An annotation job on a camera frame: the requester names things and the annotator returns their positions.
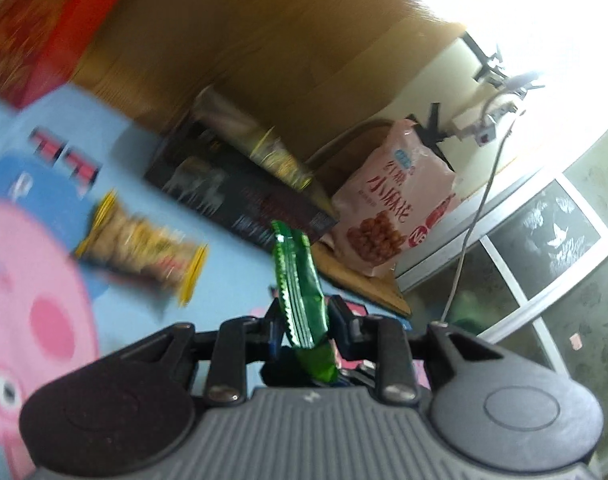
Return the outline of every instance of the screw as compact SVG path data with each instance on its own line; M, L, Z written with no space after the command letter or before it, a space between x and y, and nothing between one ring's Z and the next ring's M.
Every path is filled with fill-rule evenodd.
M405 384L390 384L384 388L384 398L396 404L408 404L417 398L417 393Z
M217 384L209 388L209 399L221 404L228 404L239 399L239 392L226 384Z

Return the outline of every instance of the cartoon eye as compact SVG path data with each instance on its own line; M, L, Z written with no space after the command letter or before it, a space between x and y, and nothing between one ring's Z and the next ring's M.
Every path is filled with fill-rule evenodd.
M14 412L22 406L22 394L17 382L4 372L0 372L0 408Z

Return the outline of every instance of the green wrapper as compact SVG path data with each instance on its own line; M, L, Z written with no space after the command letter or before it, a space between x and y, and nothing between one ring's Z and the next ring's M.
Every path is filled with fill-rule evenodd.
M275 274L286 334L299 362L312 378L337 379L335 351L328 340L328 313L308 237L284 222L273 221Z

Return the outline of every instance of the white cable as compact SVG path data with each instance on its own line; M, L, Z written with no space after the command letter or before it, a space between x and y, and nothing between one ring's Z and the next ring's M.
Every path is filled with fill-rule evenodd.
M510 134L512 133L512 128L520 116L517 116L513 119L513 122L510 125L510 128L506 132L506 135L504 136L504 138L501 139L499 148L497 149L497 155L495 155L495 161L492 164L492 170L490 170L490 178L488 179L488 184L486 184L486 189L484 190L484 195L482 196L482 201L479 203L479 208L477 208L477 212L474 214L474 218L472 219L470 227L468 228L468 232L466 233L466 236L464 237L464 243L462 244L462 251L461 251L461 254L459 254L459 263L457 264L455 279L453 280L453 286L450 289L449 300L446 302L446 306L444 307L444 312L441 315L442 322L445 322L446 316L449 314L450 306L453 303L453 300L455 299L455 294L457 292L457 285L459 284L459 278L461 277L462 268L464 267L464 258L466 257L466 246L468 245L468 240L471 237L472 231L474 230L474 227L477 224L479 217L482 215L482 209L484 209L486 199L488 198L488 193L490 192L490 187L492 186L492 181L495 179L495 174L497 173L497 167L499 166L499 163L500 163L500 156L501 156L501 152L503 151L504 144L506 144L506 140L510 137Z

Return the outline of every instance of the pink cartoon pattern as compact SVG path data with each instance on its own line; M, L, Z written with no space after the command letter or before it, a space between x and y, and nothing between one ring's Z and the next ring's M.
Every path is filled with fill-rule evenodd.
M33 470L18 431L24 400L97 356L78 265L41 223L0 200L0 445L15 479Z

